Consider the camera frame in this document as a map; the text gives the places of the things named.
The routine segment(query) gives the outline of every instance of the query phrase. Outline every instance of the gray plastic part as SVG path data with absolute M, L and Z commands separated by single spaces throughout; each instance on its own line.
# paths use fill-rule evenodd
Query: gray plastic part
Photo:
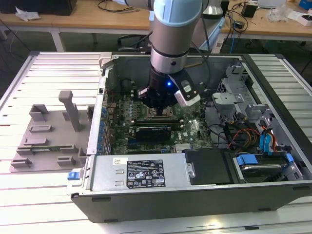
M 37 125 L 37 126 L 31 126 L 29 131 L 31 133 L 47 133 L 52 131 L 51 125 Z
M 14 168 L 29 168 L 31 167 L 31 164 L 32 162 L 26 157 L 23 157 L 21 159 L 13 159 L 11 162 L 11 165 Z
M 16 152 L 19 155 L 34 155 L 34 152 L 31 149 L 17 149 Z
M 80 132 L 74 132 L 70 121 L 65 121 L 64 111 L 50 111 L 43 114 L 45 122 L 30 120 L 25 131 L 23 139 L 17 149 L 14 157 L 15 160 L 27 157 L 32 164 L 30 167 L 10 167 L 11 172 L 30 172 L 30 171 L 49 171 L 49 170 L 71 170 L 73 168 L 81 168 L 84 166 L 85 160 L 81 160 L 78 156 L 78 150 L 81 148 L 83 152 L 87 152 L 88 139 L 90 134 L 91 122 L 88 119 L 86 111 L 78 111 L 80 121 Z M 31 128 L 42 125 L 51 125 L 50 132 L 30 132 Z M 43 139 L 48 140 L 45 146 L 25 146 L 26 139 Z M 75 164 L 67 164 L 60 166 L 58 156 L 71 156 L 75 160 Z
M 71 153 L 77 153 L 78 152 L 78 149 L 75 145 L 73 145 L 71 148 L 60 148 L 61 152 L 63 154 L 71 154 Z
M 24 145 L 47 145 L 47 138 L 38 138 L 38 139 L 25 139 Z
M 65 121 L 70 121 L 70 118 L 69 118 L 69 115 L 68 115 L 67 112 L 63 112 L 62 114 L 63 114 L 63 116 L 64 116 L 64 120 L 65 120 Z
M 73 92 L 70 90 L 62 90 L 59 93 L 58 99 L 64 103 L 69 119 L 73 125 L 74 131 L 80 131 L 79 115 L 77 106 L 72 102 Z
M 89 121 L 92 121 L 93 111 L 94 111 L 94 105 L 88 106 L 88 108 L 87 108 L 87 115 L 88 115 Z
M 76 161 L 72 156 L 58 156 L 57 163 L 62 167 L 75 165 Z
M 78 158 L 80 159 L 82 164 L 86 164 L 87 155 L 84 153 L 82 148 L 79 148 Z
M 47 114 L 47 113 L 49 113 L 49 112 L 48 112 L 48 110 L 44 104 L 33 105 L 30 109 L 30 112 L 29 112 L 31 118 L 35 122 L 45 121 L 43 114 Z

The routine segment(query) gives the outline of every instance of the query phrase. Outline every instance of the white sticker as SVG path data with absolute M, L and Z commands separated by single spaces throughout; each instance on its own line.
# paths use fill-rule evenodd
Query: white sticker
M 127 161 L 128 161 L 127 157 L 114 157 L 113 165 L 124 165 L 127 164 Z

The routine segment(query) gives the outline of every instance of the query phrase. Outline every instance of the blue plastic tab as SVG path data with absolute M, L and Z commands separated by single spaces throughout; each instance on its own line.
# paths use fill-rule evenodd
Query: blue plastic tab
M 289 163 L 293 162 L 293 156 L 291 154 L 286 154 L 286 158 Z
M 265 142 L 264 142 L 264 148 L 263 151 L 268 153 L 269 155 L 272 154 L 272 152 L 270 151 L 270 142 L 271 142 L 271 135 L 267 134 L 266 138 L 265 138 Z
M 240 155 L 236 159 L 239 165 L 258 164 L 255 155 Z
M 67 180 L 79 180 L 80 179 L 79 175 L 80 175 L 79 172 L 70 172 L 68 173 Z
M 260 150 L 263 150 L 264 148 L 264 138 L 265 138 L 265 135 L 261 134 L 260 143 L 259 143 Z

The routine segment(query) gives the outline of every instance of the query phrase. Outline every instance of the warning label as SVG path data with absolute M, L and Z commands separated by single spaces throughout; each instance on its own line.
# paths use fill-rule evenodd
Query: warning label
M 127 161 L 127 187 L 166 187 L 162 160 Z

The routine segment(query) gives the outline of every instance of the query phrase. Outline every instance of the power cable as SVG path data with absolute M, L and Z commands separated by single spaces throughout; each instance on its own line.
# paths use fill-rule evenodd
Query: power cable
M 31 50 L 29 49 L 29 47 L 12 31 L 12 29 L 10 29 L 10 28 L 8 27 L 8 25 L 6 25 L 6 24 L 3 22 L 3 20 L 0 19 L 0 21 L 1 21 L 1 23 L 2 23 L 8 30 L 11 31 L 11 33 L 13 33 L 13 35 L 23 44 L 23 46 L 24 46 L 29 52 L 31 52 Z
M 138 9 L 135 9 L 133 6 L 130 6 L 130 7 L 127 7 L 127 8 L 124 8 L 124 9 L 121 9 L 121 10 L 110 10 L 110 9 L 107 9 L 107 0 L 104 0 L 104 1 L 101 1 L 97 4 L 98 8 L 99 9 L 102 9 L 104 11 L 108 11 L 108 12 L 111 12 L 111 13 L 131 13 L 131 12 L 136 12 L 136 11 L 139 11 Z
M 304 73 L 304 71 L 307 69 L 307 67 L 308 67 L 308 65 L 310 64 L 312 62 L 312 59 L 310 59 L 308 62 L 307 62 L 307 64 L 304 66 L 304 68 L 302 69 L 302 71 L 301 71 L 301 75 Z

